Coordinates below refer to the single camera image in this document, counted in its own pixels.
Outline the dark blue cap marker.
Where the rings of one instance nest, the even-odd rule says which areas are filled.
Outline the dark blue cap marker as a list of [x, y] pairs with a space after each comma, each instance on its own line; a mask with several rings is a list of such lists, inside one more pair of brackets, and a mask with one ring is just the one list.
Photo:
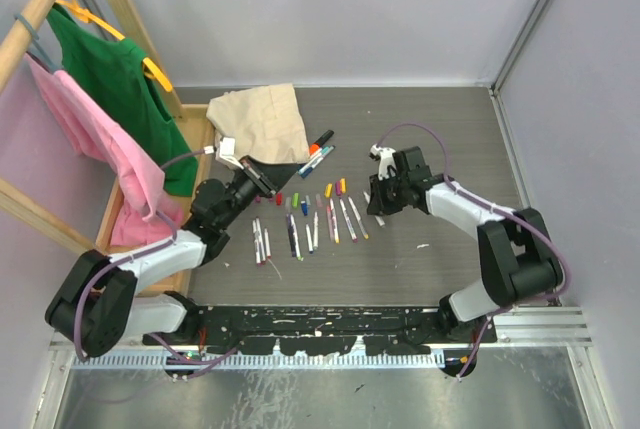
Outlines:
[[301, 178], [306, 178], [311, 172], [313, 172], [325, 159], [326, 157], [335, 149], [334, 146], [328, 146], [323, 148], [320, 151], [320, 154], [315, 157], [309, 164], [305, 165], [298, 171], [298, 174]]

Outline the dark purple clear pen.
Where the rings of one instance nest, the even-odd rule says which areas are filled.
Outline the dark purple clear pen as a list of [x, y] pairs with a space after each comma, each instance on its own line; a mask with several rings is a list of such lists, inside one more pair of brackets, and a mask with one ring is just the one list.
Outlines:
[[291, 223], [291, 215], [289, 213], [286, 214], [285, 220], [286, 220], [287, 235], [288, 235], [288, 241], [289, 241], [289, 247], [290, 247], [291, 256], [292, 257], [296, 257], [293, 226], [292, 226], [292, 223]]

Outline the yellow end rainbow pen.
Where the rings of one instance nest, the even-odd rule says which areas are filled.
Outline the yellow end rainbow pen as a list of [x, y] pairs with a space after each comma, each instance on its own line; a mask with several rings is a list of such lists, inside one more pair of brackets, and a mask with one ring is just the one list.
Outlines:
[[335, 204], [332, 198], [329, 199], [329, 214], [330, 214], [330, 220], [331, 220], [331, 228], [332, 228], [331, 231], [332, 231], [333, 240], [336, 244], [339, 244], [340, 237], [339, 237], [339, 230], [337, 225], [337, 215], [335, 210]]

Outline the lilac pen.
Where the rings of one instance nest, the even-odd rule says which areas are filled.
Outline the lilac pen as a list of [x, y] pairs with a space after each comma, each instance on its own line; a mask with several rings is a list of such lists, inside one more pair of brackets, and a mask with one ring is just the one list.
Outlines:
[[330, 241], [335, 242], [333, 216], [332, 210], [329, 205], [326, 206], [326, 219]]

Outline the grey end white marker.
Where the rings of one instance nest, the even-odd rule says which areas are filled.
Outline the grey end white marker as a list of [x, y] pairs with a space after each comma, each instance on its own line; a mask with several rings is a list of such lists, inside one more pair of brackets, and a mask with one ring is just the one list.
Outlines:
[[314, 252], [319, 248], [319, 213], [317, 210], [313, 217], [312, 248]]

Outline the blue end white marker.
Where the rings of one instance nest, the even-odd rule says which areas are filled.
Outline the blue end white marker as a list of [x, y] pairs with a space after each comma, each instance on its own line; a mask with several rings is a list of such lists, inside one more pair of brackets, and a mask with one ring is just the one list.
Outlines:
[[313, 241], [313, 233], [310, 227], [310, 224], [305, 224], [305, 233], [306, 233], [306, 241], [309, 254], [313, 254], [315, 251], [314, 241]]

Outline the red cap white pen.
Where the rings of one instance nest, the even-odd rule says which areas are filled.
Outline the red cap white pen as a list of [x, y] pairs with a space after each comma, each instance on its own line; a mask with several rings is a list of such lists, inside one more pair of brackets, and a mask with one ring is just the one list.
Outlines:
[[266, 260], [271, 259], [272, 251], [271, 251], [271, 243], [270, 243], [270, 234], [267, 228], [263, 230], [263, 242], [265, 249], [265, 258]]

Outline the green cap rainbow pen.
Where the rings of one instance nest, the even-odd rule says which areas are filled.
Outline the green cap rainbow pen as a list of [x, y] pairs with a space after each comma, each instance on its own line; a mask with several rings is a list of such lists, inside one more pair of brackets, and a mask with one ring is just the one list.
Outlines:
[[302, 253], [301, 253], [301, 248], [300, 248], [300, 240], [299, 240], [299, 234], [298, 234], [298, 230], [297, 230], [297, 225], [296, 225], [296, 221], [295, 221], [295, 217], [293, 214], [290, 214], [290, 222], [291, 222], [291, 228], [292, 228], [292, 234], [293, 234], [293, 240], [294, 240], [294, 252], [295, 252], [295, 257], [299, 260], [302, 261], [303, 257], [302, 257]]

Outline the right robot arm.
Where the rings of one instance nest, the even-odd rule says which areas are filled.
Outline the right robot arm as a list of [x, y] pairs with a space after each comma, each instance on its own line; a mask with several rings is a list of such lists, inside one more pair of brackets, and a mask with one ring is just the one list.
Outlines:
[[411, 207], [451, 223], [477, 243], [479, 279], [439, 302], [438, 328], [447, 341], [462, 342], [473, 332], [474, 320], [565, 282], [537, 210], [516, 211], [464, 190], [432, 173], [418, 147], [397, 151], [373, 145], [369, 157], [378, 163], [369, 177], [369, 215], [389, 216]]

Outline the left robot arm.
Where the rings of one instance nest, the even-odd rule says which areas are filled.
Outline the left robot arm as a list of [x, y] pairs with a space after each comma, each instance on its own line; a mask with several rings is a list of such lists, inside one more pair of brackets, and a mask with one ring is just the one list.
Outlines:
[[102, 356], [121, 339], [164, 333], [178, 345], [194, 342], [199, 319], [177, 294], [143, 298], [141, 292], [184, 270], [217, 258], [230, 240], [228, 227], [256, 197], [280, 192], [298, 171], [296, 163], [267, 164], [242, 158], [230, 182], [206, 179], [182, 227], [134, 251], [81, 254], [45, 311], [45, 321], [73, 343], [81, 361]]

